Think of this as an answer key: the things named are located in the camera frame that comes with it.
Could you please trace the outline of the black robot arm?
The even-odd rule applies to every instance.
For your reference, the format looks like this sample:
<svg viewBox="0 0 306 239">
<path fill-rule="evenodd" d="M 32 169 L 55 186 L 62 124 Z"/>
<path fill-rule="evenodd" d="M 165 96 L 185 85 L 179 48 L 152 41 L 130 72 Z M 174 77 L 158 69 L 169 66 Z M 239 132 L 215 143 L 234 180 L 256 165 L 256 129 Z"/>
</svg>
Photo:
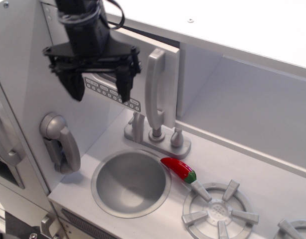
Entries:
<svg viewBox="0 0 306 239">
<path fill-rule="evenodd" d="M 139 49 L 111 35 L 101 0 L 58 0 L 58 21 L 69 41 L 46 47 L 50 70 L 75 100 L 81 101 L 84 73 L 114 73 L 122 102 L 130 99 L 133 79 L 141 72 Z"/>
</svg>

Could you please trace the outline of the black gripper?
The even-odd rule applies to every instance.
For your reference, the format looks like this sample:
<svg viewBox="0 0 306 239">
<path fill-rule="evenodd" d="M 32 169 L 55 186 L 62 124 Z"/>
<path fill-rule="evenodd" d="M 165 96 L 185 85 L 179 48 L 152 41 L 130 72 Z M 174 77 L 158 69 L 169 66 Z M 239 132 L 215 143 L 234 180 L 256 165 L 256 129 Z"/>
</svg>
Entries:
<svg viewBox="0 0 306 239">
<path fill-rule="evenodd" d="M 108 38 L 101 53 L 90 53 L 86 56 L 75 54 L 69 42 L 46 47 L 43 50 L 43 54 L 50 60 L 51 72 L 57 74 L 73 99 L 82 101 L 84 96 L 81 73 L 115 71 L 117 90 L 123 103 L 130 99 L 133 75 L 142 70 L 139 53 L 138 47 L 119 42 L 112 37 Z"/>
</svg>

